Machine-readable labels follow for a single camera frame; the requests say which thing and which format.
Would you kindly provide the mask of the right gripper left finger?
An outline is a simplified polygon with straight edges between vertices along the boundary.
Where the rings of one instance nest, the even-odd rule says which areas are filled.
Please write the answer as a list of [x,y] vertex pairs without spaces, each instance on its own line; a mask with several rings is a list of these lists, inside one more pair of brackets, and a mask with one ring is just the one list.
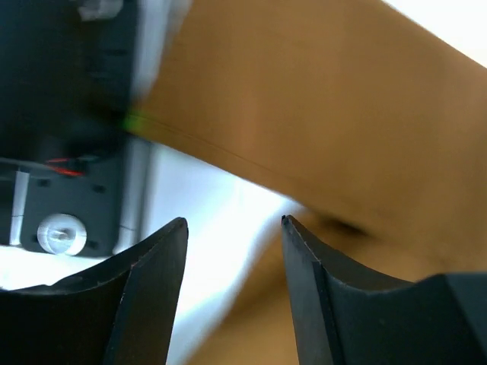
[[2,291],[1,362],[165,363],[187,243],[187,222],[178,217],[53,285]]

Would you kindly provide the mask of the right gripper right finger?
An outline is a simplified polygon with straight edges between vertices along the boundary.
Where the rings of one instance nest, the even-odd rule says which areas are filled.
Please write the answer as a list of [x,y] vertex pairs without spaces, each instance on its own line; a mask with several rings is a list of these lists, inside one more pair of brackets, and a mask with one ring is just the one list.
[[408,282],[375,271],[282,218],[302,364],[484,364],[486,275]]

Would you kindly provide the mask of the brown trousers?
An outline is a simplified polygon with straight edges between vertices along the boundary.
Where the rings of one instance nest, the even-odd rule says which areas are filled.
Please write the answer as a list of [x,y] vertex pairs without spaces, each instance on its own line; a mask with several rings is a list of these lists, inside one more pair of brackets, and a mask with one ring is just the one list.
[[290,215],[408,282],[486,275],[486,70],[383,1],[193,1],[133,131],[297,202],[187,364],[302,364]]

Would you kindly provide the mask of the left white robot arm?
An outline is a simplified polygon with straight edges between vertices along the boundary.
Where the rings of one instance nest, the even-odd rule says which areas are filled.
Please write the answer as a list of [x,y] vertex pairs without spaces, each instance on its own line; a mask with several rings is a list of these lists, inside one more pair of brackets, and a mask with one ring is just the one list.
[[108,154],[188,1],[3,1],[1,155]]

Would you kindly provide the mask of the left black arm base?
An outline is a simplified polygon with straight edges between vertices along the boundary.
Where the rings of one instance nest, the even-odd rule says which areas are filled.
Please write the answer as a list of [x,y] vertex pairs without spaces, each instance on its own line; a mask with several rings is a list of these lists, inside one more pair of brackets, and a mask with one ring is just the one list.
[[17,172],[10,237],[1,246],[98,259],[136,244],[150,153],[149,142],[130,137],[83,177]]

